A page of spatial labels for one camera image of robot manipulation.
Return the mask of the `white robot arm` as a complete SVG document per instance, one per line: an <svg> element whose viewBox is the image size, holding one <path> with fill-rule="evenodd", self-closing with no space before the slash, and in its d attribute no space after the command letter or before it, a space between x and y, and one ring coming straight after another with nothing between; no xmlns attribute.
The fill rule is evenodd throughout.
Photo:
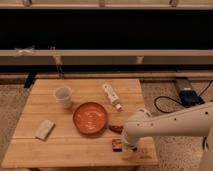
<svg viewBox="0 0 213 171"><path fill-rule="evenodd" d="M123 126L122 145L135 149L141 138L150 136L205 137L198 171L213 171L213 102L161 116L153 116L146 108L137 109Z"/></svg>

